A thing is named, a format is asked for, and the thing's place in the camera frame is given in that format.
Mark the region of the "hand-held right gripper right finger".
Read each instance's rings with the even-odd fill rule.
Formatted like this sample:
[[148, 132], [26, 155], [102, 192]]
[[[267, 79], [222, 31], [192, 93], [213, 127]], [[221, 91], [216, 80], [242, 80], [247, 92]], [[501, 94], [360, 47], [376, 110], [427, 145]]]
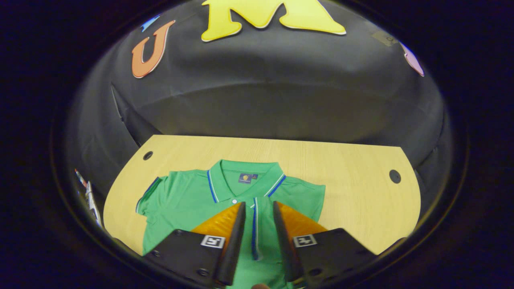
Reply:
[[326, 229], [281, 202], [273, 202], [273, 218], [285, 278], [294, 287], [348, 286], [377, 258], [346, 230]]

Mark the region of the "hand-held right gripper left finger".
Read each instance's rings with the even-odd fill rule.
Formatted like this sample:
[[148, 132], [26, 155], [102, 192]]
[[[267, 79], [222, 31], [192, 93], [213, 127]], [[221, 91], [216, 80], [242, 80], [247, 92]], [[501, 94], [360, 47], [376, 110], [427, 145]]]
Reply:
[[245, 221], [246, 204], [237, 203], [191, 231], [173, 230], [143, 258], [196, 287], [231, 286]]

